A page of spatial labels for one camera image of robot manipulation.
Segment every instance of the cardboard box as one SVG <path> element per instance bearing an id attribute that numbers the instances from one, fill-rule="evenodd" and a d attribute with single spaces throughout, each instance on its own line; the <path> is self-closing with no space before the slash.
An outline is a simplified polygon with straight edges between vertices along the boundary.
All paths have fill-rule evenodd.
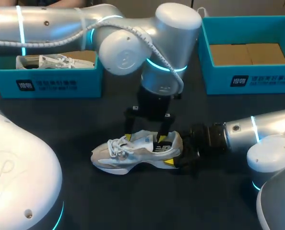
<path id="1" fill-rule="evenodd" d="M 15 69 L 16 57 L 0 57 L 3 98 L 97 98 L 102 93 L 103 67 L 93 51 L 63 55 L 95 63 L 93 69 Z"/>
<path id="2" fill-rule="evenodd" d="M 204 18 L 198 43 L 208 94 L 285 93 L 285 16 Z"/>
<path id="3" fill-rule="evenodd" d="M 210 45 L 216 66 L 285 65 L 279 44 Z"/>

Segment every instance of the box label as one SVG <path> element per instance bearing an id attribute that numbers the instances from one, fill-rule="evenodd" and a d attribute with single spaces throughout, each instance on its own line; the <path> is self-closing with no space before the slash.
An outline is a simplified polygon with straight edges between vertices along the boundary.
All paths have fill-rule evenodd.
<path id="1" fill-rule="evenodd" d="M 76 80 L 36 80 L 39 91 L 76 91 Z"/>
<path id="2" fill-rule="evenodd" d="M 244 87 L 248 81 L 248 77 L 248 75 L 233 76 L 230 87 Z"/>
<path id="3" fill-rule="evenodd" d="M 285 75 L 280 76 L 252 76 L 249 86 L 285 85 Z"/>
<path id="4" fill-rule="evenodd" d="M 20 91 L 35 91 L 35 87 L 31 80 L 16 80 Z"/>

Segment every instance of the black logo label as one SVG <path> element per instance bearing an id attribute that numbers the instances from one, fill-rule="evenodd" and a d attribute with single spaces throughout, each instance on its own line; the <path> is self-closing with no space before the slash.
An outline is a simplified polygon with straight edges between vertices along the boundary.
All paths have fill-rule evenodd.
<path id="1" fill-rule="evenodd" d="M 16 80 L 20 91 L 35 91 L 31 80 Z"/>
<path id="2" fill-rule="evenodd" d="M 248 80 L 248 75 L 235 75 L 232 78 L 230 87 L 243 87 L 246 85 Z"/>

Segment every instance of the background wall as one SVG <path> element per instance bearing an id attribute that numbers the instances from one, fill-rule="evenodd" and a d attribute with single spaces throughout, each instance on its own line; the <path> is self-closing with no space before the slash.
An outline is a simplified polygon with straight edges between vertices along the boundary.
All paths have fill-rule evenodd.
<path id="1" fill-rule="evenodd" d="M 190 6 L 191 0 L 102 0 L 117 6 L 126 17 L 151 17 L 164 2 Z M 205 7 L 211 16 L 285 15 L 285 0 L 194 0 L 194 8 Z"/>
<path id="2" fill-rule="evenodd" d="M 195 0 L 210 16 L 285 15 L 285 0 Z"/>

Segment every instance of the white cable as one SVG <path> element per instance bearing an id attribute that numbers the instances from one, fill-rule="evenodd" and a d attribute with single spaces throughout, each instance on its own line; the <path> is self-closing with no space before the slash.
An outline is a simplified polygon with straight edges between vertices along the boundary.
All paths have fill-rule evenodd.
<path id="1" fill-rule="evenodd" d="M 170 70 L 170 72 L 172 73 L 172 75 L 175 77 L 175 79 L 177 80 L 178 84 L 179 84 L 179 89 L 178 89 L 178 93 L 182 93 L 183 92 L 183 88 L 184 88 L 184 82 L 182 80 L 182 78 L 177 74 L 177 72 L 172 68 L 172 66 L 168 63 L 168 61 L 163 57 L 163 55 L 157 50 L 157 48 L 148 41 L 148 39 L 143 36 L 143 34 L 141 32 L 139 32 L 138 30 L 136 30 L 133 27 L 130 26 L 124 26 L 124 25 L 118 25 L 112 22 L 108 22 L 108 21 L 102 21 L 99 23 L 95 23 L 92 25 L 89 25 L 86 29 L 87 30 L 92 30 L 92 29 L 96 29 L 102 26 L 113 26 L 116 28 L 120 28 L 123 30 L 126 30 L 134 35 L 136 35 L 138 38 L 140 38 L 143 42 L 145 42 L 147 44 L 147 46 L 154 52 L 155 55 L 157 55 L 157 57 L 161 60 L 161 62 Z M 46 42 L 46 43 L 20 43 L 20 42 L 7 42 L 7 41 L 0 41 L 0 46 L 10 46 L 10 47 L 26 47 L 26 48 L 49 48 L 49 47 L 57 47 L 57 46 L 63 46 L 65 44 L 68 44 L 78 38 L 80 38 L 82 35 L 84 34 L 84 31 L 80 31 L 77 34 L 68 37 L 66 39 L 60 40 L 60 41 L 56 41 L 56 42 Z"/>

